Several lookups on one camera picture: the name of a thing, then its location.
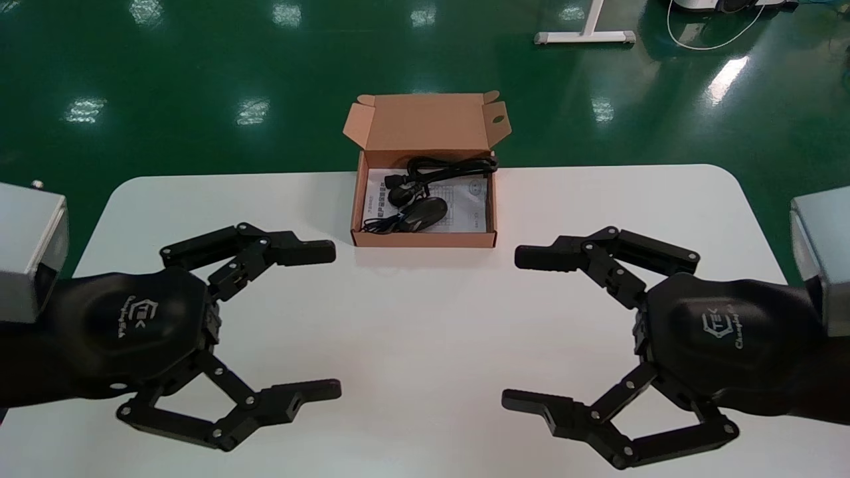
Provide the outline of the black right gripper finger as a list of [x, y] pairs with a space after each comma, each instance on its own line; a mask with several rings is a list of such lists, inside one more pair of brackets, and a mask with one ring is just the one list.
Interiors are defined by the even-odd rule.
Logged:
[[520, 245], [514, 264], [523, 270], [584, 272], [626, 309], [639, 309], [646, 284], [624, 263], [663, 276], [693, 274], [699, 255], [689, 249], [608, 226], [589, 236], [559, 236], [550, 246]]

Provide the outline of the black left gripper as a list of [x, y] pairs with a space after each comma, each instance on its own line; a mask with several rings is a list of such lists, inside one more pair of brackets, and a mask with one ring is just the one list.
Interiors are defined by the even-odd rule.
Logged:
[[[138, 432], [228, 453], [252, 433], [295, 420], [301, 406], [342, 396], [337, 379], [255, 391], [212, 351], [228, 301], [271, 266], [336, 260], [329, 240], [242, 222], [160, 250], [155, 274], [110, 273], [61, 279], [34, 323], [2, 324], [2, 406], [103, 400], [135, 392], [116, 417]], [[187, 270], [224, 261], [209, 287]], [[200, 374], [234, 408], [216, 421], [157, 408]]]

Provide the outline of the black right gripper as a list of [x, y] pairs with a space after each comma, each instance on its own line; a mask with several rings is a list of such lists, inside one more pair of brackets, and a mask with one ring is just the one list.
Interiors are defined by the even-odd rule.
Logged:
[[[592, 405], [513, 388], [501, 405], [541, 416], [552, 436], [586, 443], [616, 469], [734, 441], [740, 430], [717, 406], [848, 424], [848, 338], [827, 334], [804, 289], [677, 274], [647, 291], [634, 335], [643, 363]], [[614, 418], [651, 385], [699, 423], [643, 438], [620, 433]]]

